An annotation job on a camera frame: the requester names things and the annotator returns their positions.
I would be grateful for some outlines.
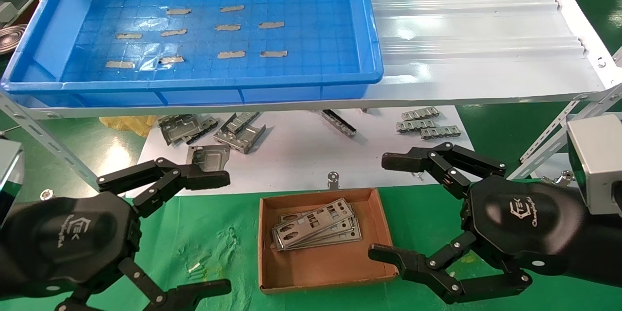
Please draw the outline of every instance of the blue plastic tray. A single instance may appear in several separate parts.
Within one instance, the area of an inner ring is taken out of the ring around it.
[[[285,25],[258,28],[272,21]],[[215,30],[227,24],[241,29]],[[142,38],[116,39],[127,33]],[[246,56],[217,58],[237,50]],[[177,55],[185,61],[158,62]],[[361,98],[382,70],[371,0],[43,0],[2,87],[66,107],[268,103]]]

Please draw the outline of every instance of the metal shelf frame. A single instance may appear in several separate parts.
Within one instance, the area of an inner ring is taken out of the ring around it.
[[[566,115],[602,114],[622,71],[575,0],[372,0],[385,74],[364,98],[245,105],[46,107],[0,90],[0,109],[96,188],[97,176],[40,119],[570,101],[520,159],[525,178],[566,142]]]

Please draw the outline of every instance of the white shelf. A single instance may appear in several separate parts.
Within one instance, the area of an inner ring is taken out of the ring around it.
[[[464,131],[458,112],[453,106],[438,107],[441,116],[433,120],[438,125],[457,125],[462,131],[459,138],[422,140],[418,132],[398,134],[395,124],[408,108],[337,110],[348,123],[356,127],[357,135],[350,139],[329,125],[322,116],[309,111],[284,111],[262,113],[252,125],[266,124],[266,132],[249,154],[231,150],[225,170],[231,175],[231,185],[222,189],[188,191],[179,195],[258,193],[299,190],[326,190],[327,175],[335,171],[340,175],[342,189],[429,185],[437,182],[422,174],[423,182],[410,173],[382,169],[380,159],[385,152],[406,153],[411,147],[433,147],[443,141],[468,149],[473,145]],[[221,122],[230,114],[211,114]],[[214,132],[204,136],[194,145],[217,144]],[[160,129],[153,128],[147,137],[138,163],[163,156],[172,162],[186,162],[188,146],[167,146]],[[133,198],[146,187],[127,192]]]
[[[360,100],[71,109],[20,102],[39,119],[522,103],[598,100],[622,81],[575,0],[372,1],[385,72]]]

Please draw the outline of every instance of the green mat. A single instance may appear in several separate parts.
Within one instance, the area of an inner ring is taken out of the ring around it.
[[[200,311],[399,311],[399,310],[619,310],[622,290],[568,277],[532,274],[535,281],[517,297],[446,306],[427,287],[403,280],[387,284],[264,295],[258,288],[259,199],[278,194],[175,197],[142,222],[138,264],[163,289],[228,278],[229,295],[201,302]],[[460,234],[460,202],[439,185],[380,189],[395,245],[431,254]],[[499,273],[475,254],[452,269],[457,278]],[[0,303],[2,311],[52,311],[66,295]],[[122,278],[89,305],[105,311],[141,311],[147,298]]]

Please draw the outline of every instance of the green floor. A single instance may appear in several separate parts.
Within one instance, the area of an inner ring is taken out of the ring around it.
[[[622,0],[577,0],[609,52],[622,45]],[[478,152],[518,165],[518,158],[566,103],[463,105],[458,112]],[[144,140],[129,132],[103,127],[97,119],[44,122],[95,173],[106,173],[135,163]],[[0,116],[0,129],[14,124]],[[21,200],[36,200],[44,189],[62,196],[85,196],[93,190],[75,176],[24,130],[14,130],[10,139],[24,143],[27,182]],[[431,253],[458,233],[458,203],[439,187],[381,189],[394,243]],[[233,227],[237,236],[235,258],[222,272],[235,285],[234,293],[209,300],[201,310],[311,310],[329,302],[335,310],[615,310],[620,308],[622,291],[565,277],[535,276],[535,285],[520,297],[445,307],[426,288],[406,282],[392,282],[332,291],[314,291],[267,297],[258,292],[256,271],[256,215],[260,196],[210,196],[175,198],[165,210],[144,224],[145,234],[138,261],[154,274],[163,287],[187,282],[180,273],[184,257],[176,249],[185,244],[211,247],[209,236],[226,234]],[[218,214],[211,207],[218,207]],[[490,273],[478,259],[466,259],[456,267]],[[107,310],[138,310],[144,299],[126,281],[117,283],[93,305]],[[0,304],[0,310],[51,310],[60,298],[19,300]]]

